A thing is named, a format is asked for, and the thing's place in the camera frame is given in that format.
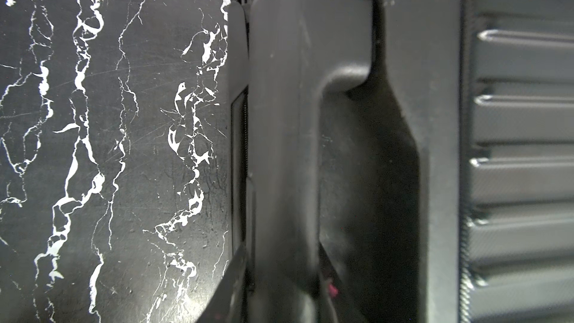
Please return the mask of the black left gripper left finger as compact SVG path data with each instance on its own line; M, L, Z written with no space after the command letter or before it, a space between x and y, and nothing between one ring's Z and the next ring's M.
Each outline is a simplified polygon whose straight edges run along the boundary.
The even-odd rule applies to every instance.
M197 323L245 321L247 250L241 244Z

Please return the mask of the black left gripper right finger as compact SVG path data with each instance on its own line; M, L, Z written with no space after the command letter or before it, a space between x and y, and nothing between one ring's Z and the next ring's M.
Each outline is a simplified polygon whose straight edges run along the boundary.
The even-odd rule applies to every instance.
M365 322L322 244L318 246L319 322Z

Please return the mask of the black hard-shell suitcase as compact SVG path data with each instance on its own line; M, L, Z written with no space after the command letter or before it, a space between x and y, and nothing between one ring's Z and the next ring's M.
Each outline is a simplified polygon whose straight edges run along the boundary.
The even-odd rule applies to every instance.
M573 0L235 0L244 322L573 320Z

